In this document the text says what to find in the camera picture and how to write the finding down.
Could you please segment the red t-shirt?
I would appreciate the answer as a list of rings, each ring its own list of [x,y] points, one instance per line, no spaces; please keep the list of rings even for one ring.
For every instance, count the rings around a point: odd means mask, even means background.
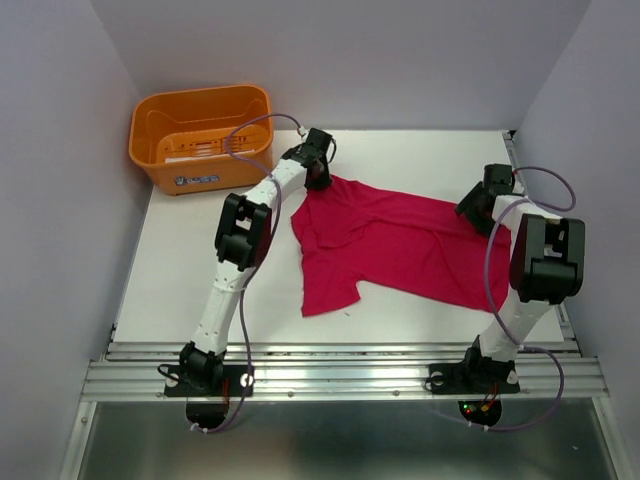
[[[484,236],[458,236],[454,204],[333,177],[310,191],[291,217],[301,249],[310,317],[357,303],[370,282],[427,299],[488,311]],[[490,262],[491,293],[506,300],[511,239],[500,228]]]

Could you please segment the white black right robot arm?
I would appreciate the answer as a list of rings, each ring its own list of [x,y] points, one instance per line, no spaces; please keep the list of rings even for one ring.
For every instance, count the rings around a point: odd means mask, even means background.
[[[517,383],[515,359],[525,339],[552,309],[574,297],[584,279],[585,223],[565,214],[575,207],[576,195],[559,174],[539,167],[567,189],[570,204],[556,206],[516,191],[517,170],[505,164],[484,167],[483,179],[459,202],[464,216],[488,238],[483,263],[484,290],[494,320],[474,340],[456,369],[463,384],[482,390],[493,383]],[[500,228],[510,235],[508,290],[498,306],[489,282],[490,262]]]

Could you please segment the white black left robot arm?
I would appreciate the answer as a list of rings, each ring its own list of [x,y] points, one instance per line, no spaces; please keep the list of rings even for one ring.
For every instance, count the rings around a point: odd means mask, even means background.
[[[281,204],[301,188],[328,188],[335,150],[332,135],[312,128],[256,186],[225,198],[214,237],[213,287],[195,332],[179,355],[178,378],[199,393],[213,393],[222,384],[231,321],[247,282],[269,251]]]

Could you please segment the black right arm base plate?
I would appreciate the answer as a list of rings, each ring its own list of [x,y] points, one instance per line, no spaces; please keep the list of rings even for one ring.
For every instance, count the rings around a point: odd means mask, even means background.
[[[424,388],[434,395],[517,394],[521,391],[513,362],[471,366],[436,363],[428,366]]]

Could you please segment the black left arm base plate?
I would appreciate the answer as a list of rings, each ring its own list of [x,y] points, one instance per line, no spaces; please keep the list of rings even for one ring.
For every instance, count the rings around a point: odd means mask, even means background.
[[[253,395],[253,381],[248,384],[246,365],[226,365],[212,379],[191,379],[176,364],[160,364],[157,372],[164,378],[163,395],[168,398],[213,398]]]

